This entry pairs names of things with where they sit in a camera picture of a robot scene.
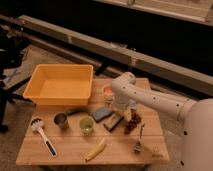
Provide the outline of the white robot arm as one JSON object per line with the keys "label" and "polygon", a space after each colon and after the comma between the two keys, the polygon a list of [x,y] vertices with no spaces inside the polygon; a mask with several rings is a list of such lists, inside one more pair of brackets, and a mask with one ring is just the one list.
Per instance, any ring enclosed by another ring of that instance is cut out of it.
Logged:
{"label": "white robot arm", "polygon": [[184,123],[181,171],[213,171],[213,98],[196,101],[140,88],[131,72],[113,79],[111,88],[117,109],[125,110],[132,99]]}

